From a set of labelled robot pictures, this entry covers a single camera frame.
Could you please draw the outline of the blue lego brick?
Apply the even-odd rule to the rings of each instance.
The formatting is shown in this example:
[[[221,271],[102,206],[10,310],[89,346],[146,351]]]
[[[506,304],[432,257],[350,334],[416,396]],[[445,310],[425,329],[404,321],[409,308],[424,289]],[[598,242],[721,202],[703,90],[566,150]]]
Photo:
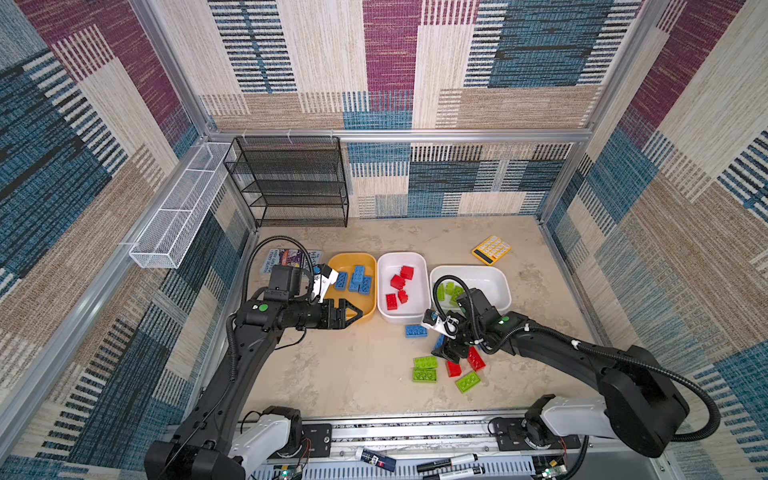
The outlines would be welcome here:
[[[405,337],[406,338],[426,338],[428,331],[425,327],[419,325],[406,325]]]
[[[361,284],[364,276],[365,276],[365,267],[363,265],[357,265],[352,272],[350,284],[351,285]]]
[[[373,279],[371,276],[363,276],[359,285],[358,292],[362,295],[369,295],[371,293],[373,285]]]
[[[346,289],[347,281],[348,281],[348,273],[339,272],[337,276],[337,280],[334,284],[334,288],[337,291],[344,291]]]

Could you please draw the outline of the green lego plate studded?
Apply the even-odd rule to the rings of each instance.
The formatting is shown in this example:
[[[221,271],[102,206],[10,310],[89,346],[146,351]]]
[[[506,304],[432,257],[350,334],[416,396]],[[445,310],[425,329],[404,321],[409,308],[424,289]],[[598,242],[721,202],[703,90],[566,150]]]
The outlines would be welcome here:
[[[438,360],[434,356],[417,357],[413,359],[413,365],[416,369],[436,369]]]

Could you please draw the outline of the green lego plate hollow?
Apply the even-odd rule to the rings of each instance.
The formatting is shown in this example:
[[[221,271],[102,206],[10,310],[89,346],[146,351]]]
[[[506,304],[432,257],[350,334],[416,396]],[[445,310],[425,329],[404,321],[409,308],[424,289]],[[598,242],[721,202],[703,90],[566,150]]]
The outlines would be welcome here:
[[[436,383],[437,370],[435,368],[414,368],[412,381],[415,383]]]

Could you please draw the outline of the large red lego brick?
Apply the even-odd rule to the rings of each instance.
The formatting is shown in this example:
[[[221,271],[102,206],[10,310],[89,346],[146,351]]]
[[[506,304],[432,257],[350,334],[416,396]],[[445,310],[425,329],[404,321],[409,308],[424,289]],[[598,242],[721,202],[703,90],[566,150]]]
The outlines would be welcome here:
[[[390,280],[390,285],[396,290],[403,290],[406,285],[406,280],[400,275],[394,275]]]

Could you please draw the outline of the red lego brick tall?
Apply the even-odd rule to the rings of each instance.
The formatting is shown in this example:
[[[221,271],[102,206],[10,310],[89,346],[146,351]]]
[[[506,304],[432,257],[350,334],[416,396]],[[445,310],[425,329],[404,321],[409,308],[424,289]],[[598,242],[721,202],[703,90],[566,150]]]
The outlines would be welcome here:
[[[402,266],[400,276],[405,280],[412,280],[414,276],[414,268],[411,266]]]

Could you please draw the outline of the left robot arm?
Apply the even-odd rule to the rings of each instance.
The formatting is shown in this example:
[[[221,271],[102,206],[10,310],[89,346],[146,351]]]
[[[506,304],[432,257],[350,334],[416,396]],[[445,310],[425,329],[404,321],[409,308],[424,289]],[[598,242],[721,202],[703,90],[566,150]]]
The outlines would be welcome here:
[[[273,267],[267,286],[242,292],[239,307],[226,319],[224,359],[172,438],[149,447],[148,478],[247,479],[273,454],[300,451],[299,410],[269,407],[248,431],[239,428],[240,414],[285,330],[343,330],[362,318],[350,301],[327,298],[337,277],[330,266],[307,258],[297,267]]]

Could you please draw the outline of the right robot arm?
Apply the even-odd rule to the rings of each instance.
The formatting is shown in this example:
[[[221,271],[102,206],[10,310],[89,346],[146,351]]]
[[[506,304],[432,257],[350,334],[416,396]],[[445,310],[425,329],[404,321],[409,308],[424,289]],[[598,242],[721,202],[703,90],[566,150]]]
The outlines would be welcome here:
[[[521,422],[532,448],[547,448],[561,437],[601,437],[658,458],[671,443],[704,440],[719,429],[715,400],[694,381],[662,367],[648,350],[594,345],[524,314],[500,313],[481,290],[455,275],[439,277],[432,290],[446,282],[463,292],[457,309],[446,311],[435,298],[424,313],[423,326],[444,337],[434,356],[457,363],[473,348],[487,355],[504,352],[548,365],[597,392],[585,400],[540,397]]]

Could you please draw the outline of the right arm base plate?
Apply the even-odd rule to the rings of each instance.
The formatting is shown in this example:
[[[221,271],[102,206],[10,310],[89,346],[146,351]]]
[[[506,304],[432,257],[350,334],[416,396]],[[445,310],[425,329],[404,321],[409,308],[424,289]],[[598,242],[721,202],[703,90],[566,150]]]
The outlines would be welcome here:
[[[487,424],[488,433],[502,452],[533,450],[578,451],[582,442],[577,435],[558,437],[537,421],[523,417],[494,417]]]

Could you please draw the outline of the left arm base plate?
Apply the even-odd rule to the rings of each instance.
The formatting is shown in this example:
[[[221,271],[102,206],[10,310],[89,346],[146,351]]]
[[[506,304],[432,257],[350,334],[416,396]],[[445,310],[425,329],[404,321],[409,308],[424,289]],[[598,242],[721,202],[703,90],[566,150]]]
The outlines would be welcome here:
[[[285,447],[272,454],[270,460],[298,461],[299,459],[329,458],[333,440],[330,423],[310,423],[302,427],[297,447]]]

